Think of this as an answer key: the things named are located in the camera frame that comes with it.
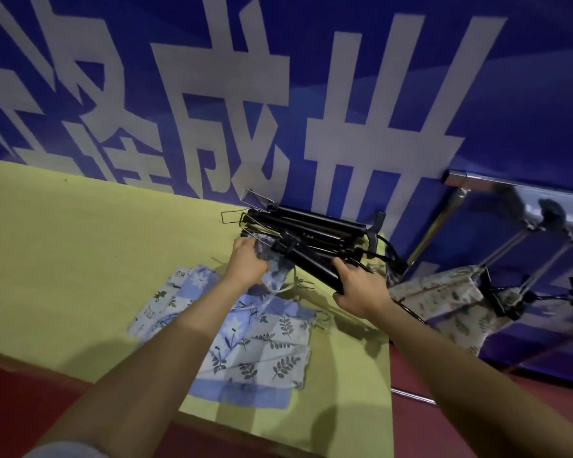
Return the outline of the person's right hand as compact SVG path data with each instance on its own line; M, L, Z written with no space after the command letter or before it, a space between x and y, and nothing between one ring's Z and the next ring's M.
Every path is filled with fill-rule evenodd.
M340 309L371 323L375 323L392 302L382 276L356 266L350 285L343 294L335 292L333 299Z

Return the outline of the person's left hand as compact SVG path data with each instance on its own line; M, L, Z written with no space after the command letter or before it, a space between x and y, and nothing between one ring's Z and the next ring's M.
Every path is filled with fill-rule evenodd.
M233 261L233 250L227 268L221 277L222 283L227 283L235 289L245 291L254 284L261 282L269 269L268 261Z

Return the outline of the black clip hanger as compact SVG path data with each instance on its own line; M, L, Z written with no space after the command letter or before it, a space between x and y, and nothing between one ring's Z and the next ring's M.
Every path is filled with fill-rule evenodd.
M343 283L335 266L294 234L285 231L272 243L271 250L291 261L296 267L308 272L338 294L344 293Z

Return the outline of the blue leaf-print cloth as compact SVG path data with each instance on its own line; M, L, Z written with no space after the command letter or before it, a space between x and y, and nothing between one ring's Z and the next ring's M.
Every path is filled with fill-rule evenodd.
M255 253L268 269L261 284L237 299L192 382L189 395L240 407L286 409L304 386L316 311L280 294L293 284L294 265L271 249L274 239L255 234ZM178 267L128 327L144 344L219 280L203 265Z

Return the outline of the person's right forearm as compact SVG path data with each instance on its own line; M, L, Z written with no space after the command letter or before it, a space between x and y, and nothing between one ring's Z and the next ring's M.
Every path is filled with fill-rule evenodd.
M391 300L370 312L478 458L573 458L573 423Z

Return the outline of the person's left forearm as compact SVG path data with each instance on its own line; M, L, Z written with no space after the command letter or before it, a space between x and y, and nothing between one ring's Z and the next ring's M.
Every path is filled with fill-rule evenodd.
M36 447L75 441L110 458L152 458L229 310L245 291L219 280L87 388Z

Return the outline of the pile of black clip hangers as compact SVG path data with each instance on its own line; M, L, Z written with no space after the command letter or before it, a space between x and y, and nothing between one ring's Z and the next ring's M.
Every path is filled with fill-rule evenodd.
M381 235L387 216L384 211L377 211L372 224L366 225L275 203L250 189L241 192L239 200L245 205L237 222L242 236L265 235L274 242L288 231L330 263L339 257L369 272L374 270L364 260L379 260L389 286L398 283L408 269L407 262ZM266 245L271 249L272 243Z

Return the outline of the beige leaf-print cloth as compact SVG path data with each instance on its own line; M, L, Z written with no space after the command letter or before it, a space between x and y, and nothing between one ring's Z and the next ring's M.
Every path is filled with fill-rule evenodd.
M438 319L433 327L474 356L484 341L512 323L498 316L478 288L481 267L465 266L413 278L389 289L391 297L421 320Z

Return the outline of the yellow-green table cloth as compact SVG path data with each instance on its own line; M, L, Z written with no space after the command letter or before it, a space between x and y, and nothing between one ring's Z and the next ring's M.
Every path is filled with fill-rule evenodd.
M224 270L236 206L0 162L0 457L136 348L126 335L178 266ZM333 314L313 329L304 388L286 410L188 398L158 455L393 458L389 347L326 286L301 303ZM32 392L19 389L33 388Z

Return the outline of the silver metal clothes rack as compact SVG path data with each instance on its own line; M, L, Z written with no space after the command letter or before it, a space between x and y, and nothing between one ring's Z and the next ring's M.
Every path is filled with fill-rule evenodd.
M532 286L553 266L558 259L568 250L573 248L573 192L550 189L530 184L518 184L492 177L468 174L465 172L448 171L443 178L443 184L454 187L443 210L431 224L429 230L420 241L420 244L407 259L408 269L428 245L435 235L472 192L489 193L499 196L503 210L508 211L514 217L521 228L506 242L498 246L487 258L473 266L490 268L499 259L514 249L518 244L538 232L559 232L565 237L560 249L550 259L543 262L542 266L535 270L532 275L527 275L519 286L520 291L531 290ZM400 307L423 324L427 324L415 315L411 310L398 303Z

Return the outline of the black hanger with clips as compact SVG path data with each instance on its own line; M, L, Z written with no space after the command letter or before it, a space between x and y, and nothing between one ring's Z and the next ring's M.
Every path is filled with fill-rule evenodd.
M483 304L489 306L497 317L517 321L528 307L536 302L560 301L573 307L573 277L568 278L570 289L565 294L541 295L534 291L520 291L519 287L496 287L492 284L488 268L482 268L477 287L483 296Z

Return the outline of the blue banner with white characters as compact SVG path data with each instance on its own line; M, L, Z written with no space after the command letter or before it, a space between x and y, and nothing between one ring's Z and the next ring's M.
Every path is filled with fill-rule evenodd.
M0 0L0 161L193 200L143 242L225 256L250 189L373 223L414 270L518 227L455 170L573 191L573 0Z

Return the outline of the white sleeve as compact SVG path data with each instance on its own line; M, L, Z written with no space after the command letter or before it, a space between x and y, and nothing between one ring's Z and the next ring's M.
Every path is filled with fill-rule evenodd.
M96 447L75 441L55 441L33 448L22 458L111 458Z

